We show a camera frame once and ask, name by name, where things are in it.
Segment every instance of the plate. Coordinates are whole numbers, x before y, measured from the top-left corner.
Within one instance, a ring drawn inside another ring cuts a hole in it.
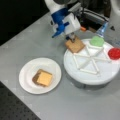
[[[39,69],[43,69],[53,75],[51,85],[42,87],[34,84],[32,81],[33,76]],[[37,58],[31,60],[23,66],[19,74],[19,83],[21,87],[32,94],[43,94],[53,90],[61,80],[60,66],[49,58]]]
[[[89,41],[90,39],[84,39],[82,40],[86,45],[90,45]],[[97,57],[105,57],[104,56],[104,52],[106,52],[106,54],[108,53],[108,51],[113,48],[113,46],[111,46],[108,43],[104,43],[104,50],[103,52],[101,52],[100,56]],[[89,50],[90,54],[94,54],[95,50],[91,49]],[[85,49],[83,49],[82,51],[80,51],[78,54],[82,54],[83,56],[85,56]],[[83,59],[82,57],[78,57],[77,61],[79,63],[84,63],[85,58]],[[89,63],[89,65],[83,70],[79,70],[76,67],[76,63],[75,60],[73,58],[73,54],[67,50],[65,52],[64,55],[64,67],[67,71],[67,73],[76,81],[86,84],[86,85],[102,85],[102,84],[106,84],[108,82],[110,82],[111,80],[113,80],[113,78],[119,73],[119,69],[120,69],[120,60],[111,60],[111,62],[105,62],[105,61],[96,61],[97,67],[99,69],[99,74],[89,74],[86,72],[83,72],[85,70],[89,70],[94,72],[94,66]]]

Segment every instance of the tabletop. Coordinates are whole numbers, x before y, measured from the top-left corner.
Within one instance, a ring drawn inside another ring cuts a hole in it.
[[[49,14],[0,47],[0,81],[42,120],[119,120],[120,75],[105,88],[87,91],[71,84],[63,65],[64,37],[51,38]],[[94,36],[76,32],[81,39]],[[33,95],[19,84],[21,68],[30,60],[47,57],[61,67],[62,79],[49,93]]]

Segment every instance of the white platform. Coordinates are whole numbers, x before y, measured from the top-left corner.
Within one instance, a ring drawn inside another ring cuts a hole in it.
[[[89,46],[89,40],[90,39],[83,40],[86,47]],[[95,53],[98,52],[98,49],[90,47],[88,47],[89,55],[86,48],[80,51],[77,55],[73,55],[69,50],[67,50],[64,55],[64,67],[67,73],[80,83],[86,85],[106,84],[113,80],[120,69],[120,60],[113,61],[106,56],[111,48],[112,46],[105,42],[103,50],[98,55],[95,55]],[[88,64],[86,64],[82,69],[79,69],[79,66],[83,65],[87,60],[89,61]]]

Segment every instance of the table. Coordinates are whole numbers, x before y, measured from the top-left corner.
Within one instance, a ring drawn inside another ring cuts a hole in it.
[[[120,75],[105,88],[86,91],[76,88],[63,66],[66,51],[62,36],[51,38],[53,30],[46,14],[0,47],[0,81],[42,120],[119,120]],[[81,39],[94,34],[77,31]],[[19,72],[30,60],[48,57],[61,67],[62,79],[53,91],[32,95],[19,84]]]

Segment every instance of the bread slice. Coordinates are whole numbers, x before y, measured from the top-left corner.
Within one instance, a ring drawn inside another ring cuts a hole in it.
[[[68,40],[65,45],[72,53],[78,53],[85,47],[85,44],[77,36],[75,37],[74,43]]]

